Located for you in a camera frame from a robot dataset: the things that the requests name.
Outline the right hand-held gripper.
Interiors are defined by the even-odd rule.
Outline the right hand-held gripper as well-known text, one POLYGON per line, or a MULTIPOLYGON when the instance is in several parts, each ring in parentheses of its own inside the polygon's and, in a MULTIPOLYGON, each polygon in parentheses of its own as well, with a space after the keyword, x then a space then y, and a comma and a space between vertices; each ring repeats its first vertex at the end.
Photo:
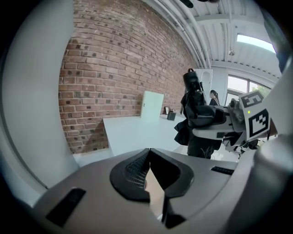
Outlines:
POLYGON ((222 140, 234 129, 236 133, 241 133, 244 141, 254 140, 270 129, 271 116, 263 100, 264 96, 256 90, 233 98, 228 109, 221 109, 221 106, 197 106, 194 124, 209 126, 194 128, 192 133, 199 138, 222 140), (233 127, 223 124, 229 116, 233 127))

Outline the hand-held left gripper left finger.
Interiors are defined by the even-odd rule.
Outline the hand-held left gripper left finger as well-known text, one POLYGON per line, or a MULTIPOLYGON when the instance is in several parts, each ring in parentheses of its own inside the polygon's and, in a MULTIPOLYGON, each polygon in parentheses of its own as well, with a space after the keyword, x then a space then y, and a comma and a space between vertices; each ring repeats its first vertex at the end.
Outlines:
POLYGON ((87 164, 59 182, 33 207, 35 218, 54 234, 161 234, 165 226, 148 203, 125 199, 111 185, 110 172, 119 162, 140 153, 135 150, 87 164), (47 216, 73 189, 85 194, 62 227, 47 216))

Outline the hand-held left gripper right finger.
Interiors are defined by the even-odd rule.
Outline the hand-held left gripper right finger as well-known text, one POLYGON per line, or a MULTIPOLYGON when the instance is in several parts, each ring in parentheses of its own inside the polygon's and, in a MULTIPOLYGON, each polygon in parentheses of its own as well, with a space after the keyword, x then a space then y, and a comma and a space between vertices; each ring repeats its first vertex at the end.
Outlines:
POLYGON ((237 165, 150 149, 150 170, 164 192, 162 223, 171 229, 206 207, 237 165))

